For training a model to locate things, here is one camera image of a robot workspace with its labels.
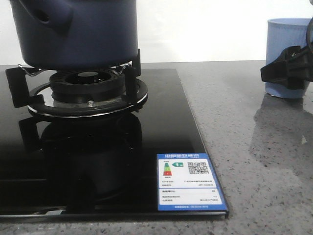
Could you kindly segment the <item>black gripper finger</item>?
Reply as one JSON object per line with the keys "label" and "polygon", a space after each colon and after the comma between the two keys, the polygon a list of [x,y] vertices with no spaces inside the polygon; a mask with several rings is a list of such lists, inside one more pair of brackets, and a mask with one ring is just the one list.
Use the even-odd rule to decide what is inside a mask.
{"label": "black gripper finger", "polygon": [[285,48],[273,62],[261,68],[261,80],[287,89],[304,89],[304,80],[300,78],[303,52],[301,46]]}

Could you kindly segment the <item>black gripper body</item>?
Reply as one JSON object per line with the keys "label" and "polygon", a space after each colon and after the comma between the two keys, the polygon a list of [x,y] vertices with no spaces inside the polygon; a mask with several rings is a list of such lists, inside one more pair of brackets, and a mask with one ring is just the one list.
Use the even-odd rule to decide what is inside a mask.
{"label": "black gripper body", "polygon": [[292,77],[313,81],[313,54],[310,51],[292,56]]}

